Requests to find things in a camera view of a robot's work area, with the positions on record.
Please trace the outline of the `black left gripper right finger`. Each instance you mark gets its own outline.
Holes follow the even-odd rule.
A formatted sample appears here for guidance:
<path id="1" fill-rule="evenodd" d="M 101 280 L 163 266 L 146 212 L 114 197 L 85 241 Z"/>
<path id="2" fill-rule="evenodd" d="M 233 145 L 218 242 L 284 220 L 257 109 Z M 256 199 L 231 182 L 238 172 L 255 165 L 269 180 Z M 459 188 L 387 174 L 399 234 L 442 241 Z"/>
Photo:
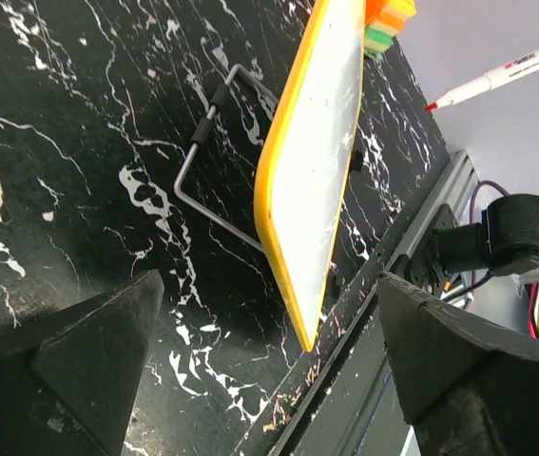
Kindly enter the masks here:
<path id="1" fill-rule="evenodd" d="M 539 340 L 403 278 L 377 282 L 404 420 L 423 455 L 539 455 Z"/>

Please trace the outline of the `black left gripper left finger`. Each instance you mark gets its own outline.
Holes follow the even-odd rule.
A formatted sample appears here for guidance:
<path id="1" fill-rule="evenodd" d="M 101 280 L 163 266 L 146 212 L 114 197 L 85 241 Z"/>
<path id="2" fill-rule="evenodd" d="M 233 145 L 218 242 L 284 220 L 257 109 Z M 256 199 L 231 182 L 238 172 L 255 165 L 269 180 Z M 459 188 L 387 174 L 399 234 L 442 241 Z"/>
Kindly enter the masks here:
<path id="1" fill-rule="evenodd" d="M 118 455 L 164 295 L 158 271 L 0 333 L 0 455 Z"/>

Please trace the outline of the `yellow framed whiteboard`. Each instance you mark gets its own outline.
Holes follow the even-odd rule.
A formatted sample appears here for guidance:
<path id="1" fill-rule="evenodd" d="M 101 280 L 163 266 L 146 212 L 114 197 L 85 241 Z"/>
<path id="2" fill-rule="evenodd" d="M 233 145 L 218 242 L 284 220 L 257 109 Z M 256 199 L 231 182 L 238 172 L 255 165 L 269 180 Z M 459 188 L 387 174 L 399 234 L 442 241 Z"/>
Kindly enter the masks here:
<path id="1" fill-rule="evenodd" d="M 364 2 L 314 4 L 256 172 L 256 231 L 307 352 L 317 338 L 355 142 L 364 31 Z"/>

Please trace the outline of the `red capped white marker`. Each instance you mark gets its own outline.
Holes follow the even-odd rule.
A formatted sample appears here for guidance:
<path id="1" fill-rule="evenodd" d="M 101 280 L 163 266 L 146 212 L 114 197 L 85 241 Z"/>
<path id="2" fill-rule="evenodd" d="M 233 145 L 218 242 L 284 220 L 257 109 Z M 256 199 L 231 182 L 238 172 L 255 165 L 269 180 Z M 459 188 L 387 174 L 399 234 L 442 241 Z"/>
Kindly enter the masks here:
<path id="1" fill-rule="evenodd" d="M 457 105 L 479 94 L 505 86 L 539 70 L 539 48 L 496 67 L 483 75 L 455 87 L 425 107 L 432 111 L 445 106 Z"/>

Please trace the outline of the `orange sponge pack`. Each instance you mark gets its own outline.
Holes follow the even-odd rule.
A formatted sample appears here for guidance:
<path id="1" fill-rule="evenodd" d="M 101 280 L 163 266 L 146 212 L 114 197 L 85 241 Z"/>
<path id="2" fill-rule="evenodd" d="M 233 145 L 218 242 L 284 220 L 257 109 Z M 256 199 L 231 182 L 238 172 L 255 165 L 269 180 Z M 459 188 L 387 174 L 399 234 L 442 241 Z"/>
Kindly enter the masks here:
<path id="1" fill-rule="evenodd" d="M 396 35 L 416 15 L 414 0 L 367 0 L 365 2 L 364 54 L 381 61 L 394 45 Z"/>

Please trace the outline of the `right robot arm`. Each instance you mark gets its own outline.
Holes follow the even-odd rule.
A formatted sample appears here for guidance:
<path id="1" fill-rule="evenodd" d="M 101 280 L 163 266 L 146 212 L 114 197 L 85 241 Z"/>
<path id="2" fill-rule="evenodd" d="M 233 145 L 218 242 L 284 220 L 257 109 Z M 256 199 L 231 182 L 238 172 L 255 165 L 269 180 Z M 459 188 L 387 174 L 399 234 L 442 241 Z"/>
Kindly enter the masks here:
<path id="1" fill-rule="evenodd" d="M 435 296 L 461 273 L 521 275 L 539 267 L 539 196 L 497 199 L 478 222 L 467 225 L 459 225 L 451 206 L 442 203 L 417 233 L 419 241 L 398 257 L 395 271 Z"/>

